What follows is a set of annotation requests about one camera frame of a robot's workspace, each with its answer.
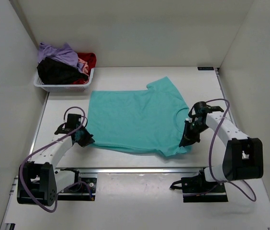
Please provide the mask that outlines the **pink t shirt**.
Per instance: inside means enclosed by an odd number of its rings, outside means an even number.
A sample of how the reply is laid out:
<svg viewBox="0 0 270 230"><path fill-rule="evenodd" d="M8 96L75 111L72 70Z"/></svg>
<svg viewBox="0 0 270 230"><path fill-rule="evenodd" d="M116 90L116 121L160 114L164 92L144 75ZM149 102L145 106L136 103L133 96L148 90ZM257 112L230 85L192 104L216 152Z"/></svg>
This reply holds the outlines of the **pink t shirt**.
<svg viewBox="0 0 270 230"><path fill-rule="evenodd" d="M86 61L84 61L84 60L78 58L78 67L80 68L80 71L81 71L83 74L89 76L89 70L90 70L90 69L89 69L89 64L88 64L88 62L86 62Z"/></svg>

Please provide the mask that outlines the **black label sticker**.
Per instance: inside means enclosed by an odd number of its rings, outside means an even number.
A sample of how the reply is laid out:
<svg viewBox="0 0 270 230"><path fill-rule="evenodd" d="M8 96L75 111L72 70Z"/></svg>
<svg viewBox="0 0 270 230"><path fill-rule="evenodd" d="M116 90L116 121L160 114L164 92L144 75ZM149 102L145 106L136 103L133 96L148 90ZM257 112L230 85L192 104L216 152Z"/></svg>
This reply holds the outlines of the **black label sticker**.
<svg viewBox="0 0 270 230"><path fill-rule="evenodd" d="M197 67L198 71L214 71L213 67Z"/></svg>

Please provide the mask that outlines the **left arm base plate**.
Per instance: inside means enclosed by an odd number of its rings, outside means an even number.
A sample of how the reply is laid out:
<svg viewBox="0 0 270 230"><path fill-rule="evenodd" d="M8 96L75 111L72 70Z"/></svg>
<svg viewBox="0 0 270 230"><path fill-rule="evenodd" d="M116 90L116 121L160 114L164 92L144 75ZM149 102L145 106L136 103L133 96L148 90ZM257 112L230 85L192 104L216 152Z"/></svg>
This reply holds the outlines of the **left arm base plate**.
<svg viewBox="0 0 270 230"><path fill-rule="evenodd" d="M83 183L61 191L58 194L58 201L95 201L97 174L79 173L78 178Z"/></svg>

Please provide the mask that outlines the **white plastic basket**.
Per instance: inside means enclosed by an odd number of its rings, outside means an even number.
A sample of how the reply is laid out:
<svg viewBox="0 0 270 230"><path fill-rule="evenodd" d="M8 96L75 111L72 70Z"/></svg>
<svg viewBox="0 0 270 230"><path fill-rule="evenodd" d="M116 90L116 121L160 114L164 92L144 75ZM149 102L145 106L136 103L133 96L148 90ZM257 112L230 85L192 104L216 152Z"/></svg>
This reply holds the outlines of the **white plastic basket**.
<svg viewBox="0 0 270 230"><path fill-rule="evenodd" d="M89 88L95 68L92 68L90 71L89 81L86 84L70 84L70 85L46 85L44 84L38 76L38 72L34 75L34 86L41 88L46 92L83 92Z"/></svg>

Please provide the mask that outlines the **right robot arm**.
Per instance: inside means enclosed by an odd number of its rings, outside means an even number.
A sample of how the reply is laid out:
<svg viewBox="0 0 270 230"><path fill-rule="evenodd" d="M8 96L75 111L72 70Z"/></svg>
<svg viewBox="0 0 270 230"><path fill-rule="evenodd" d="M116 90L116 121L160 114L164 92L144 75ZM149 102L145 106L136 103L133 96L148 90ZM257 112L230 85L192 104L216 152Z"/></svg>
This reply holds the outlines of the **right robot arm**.
<svg viewBox="0 0 270 230"><path fill-rule="evenodd" d="M263 145L259 138L251 138L240 131L225 116L219 106L194 106L189 112L181 147L200 142L200 134L207 129L214 131L212 139L220 138L225 146L223 162L199 171L196 176L183 177L171 189L183 189L196 196L205 194L217 185L232 181L259 179L263 176Z"/></svg>

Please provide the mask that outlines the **black t shirt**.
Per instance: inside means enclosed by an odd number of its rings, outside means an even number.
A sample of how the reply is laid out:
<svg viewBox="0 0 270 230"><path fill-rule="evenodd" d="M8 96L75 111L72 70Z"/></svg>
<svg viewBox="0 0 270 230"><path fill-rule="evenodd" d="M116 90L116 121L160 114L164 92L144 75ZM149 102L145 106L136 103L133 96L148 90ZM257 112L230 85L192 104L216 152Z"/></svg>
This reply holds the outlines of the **black t shirt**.
<svg viewBox="0 0 270 230"><path fill-rule="evenodd" d="M38 76L46 85L70 85L76 81L87 81L89 77L78 69L46 57L37 66Z"/></svg>

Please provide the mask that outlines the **red t shirt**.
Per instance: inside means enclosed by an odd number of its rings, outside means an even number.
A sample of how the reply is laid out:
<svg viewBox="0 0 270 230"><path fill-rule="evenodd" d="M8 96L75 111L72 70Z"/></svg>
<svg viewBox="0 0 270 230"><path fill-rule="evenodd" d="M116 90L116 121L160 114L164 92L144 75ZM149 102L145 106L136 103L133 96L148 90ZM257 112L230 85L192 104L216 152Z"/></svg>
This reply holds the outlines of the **red t shirt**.
<svg viewBox="0 0 270 230"><path fill-rule="evenodd" d="M96 55L94 53L77 53L78 58L88 62L89 64L89 76L85 75L86 77L84 77L83 79L79 79L75 82L73 82L72 84L87 84L92 76L92 69L95 68L96 63L97 63L97 58Z"/></svg>

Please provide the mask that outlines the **purple t shirt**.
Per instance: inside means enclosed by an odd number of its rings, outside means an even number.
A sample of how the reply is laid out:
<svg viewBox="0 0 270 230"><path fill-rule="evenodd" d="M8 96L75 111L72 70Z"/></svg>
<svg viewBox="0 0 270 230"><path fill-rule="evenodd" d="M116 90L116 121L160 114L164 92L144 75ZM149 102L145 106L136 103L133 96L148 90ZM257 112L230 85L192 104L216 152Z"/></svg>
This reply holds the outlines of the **purple t shirt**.
<svg viewBox="0 0 270 230"><path fill-rule="evenodd" d="M40 63L45 58L53 59L74 68L78 65L78 55L68 43L63 44L61 48L55 48L52 45L40 43L37 62Z"/></svg>

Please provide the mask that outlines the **teal t shirt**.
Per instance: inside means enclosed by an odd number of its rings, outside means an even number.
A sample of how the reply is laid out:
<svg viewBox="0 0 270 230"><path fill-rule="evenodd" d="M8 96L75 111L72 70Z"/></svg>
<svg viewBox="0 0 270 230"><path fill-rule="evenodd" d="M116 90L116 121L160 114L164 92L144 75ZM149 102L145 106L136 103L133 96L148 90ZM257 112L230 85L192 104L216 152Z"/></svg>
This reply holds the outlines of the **teal t shirt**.
<svg viewBox="0 0 270 230"><path fill-rule="evenodd" d="M87 130L93 147L170 158L191 152L179 146L189 107L168 77L140 91L93 91Z"/></svg>

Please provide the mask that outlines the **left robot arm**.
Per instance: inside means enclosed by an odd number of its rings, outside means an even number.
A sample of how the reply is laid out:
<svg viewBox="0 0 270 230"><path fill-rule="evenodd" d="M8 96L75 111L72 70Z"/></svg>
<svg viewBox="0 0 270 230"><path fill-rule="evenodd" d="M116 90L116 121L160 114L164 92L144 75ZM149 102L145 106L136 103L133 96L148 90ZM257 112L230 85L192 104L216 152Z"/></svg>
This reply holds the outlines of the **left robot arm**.
<svg viewBox="0 0 270 230"><path fill-rule="evenodd" d="M57 165L65 153L75 144L85 147L94 142L86 130L87 119L77 118L61 124L50 144L36 150L20 165L17 185L17 202L38 205L53 213L58 195L65 190L76 191L85 186L90 200L94 200L90 186L72 168L58 169Z"/></svg>

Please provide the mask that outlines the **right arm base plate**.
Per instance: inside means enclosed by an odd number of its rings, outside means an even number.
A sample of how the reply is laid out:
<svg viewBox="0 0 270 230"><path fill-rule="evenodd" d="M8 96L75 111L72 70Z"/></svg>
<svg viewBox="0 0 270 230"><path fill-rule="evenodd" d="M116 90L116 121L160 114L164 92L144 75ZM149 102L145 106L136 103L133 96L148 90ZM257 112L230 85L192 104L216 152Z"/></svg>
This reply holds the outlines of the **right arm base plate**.
<svg viewBox="0 0 270 230"><path fill-rule="evenodd" d="M184 203L228 202L224 184L208 182L203 171L197 175L181 178Z"/></svg>

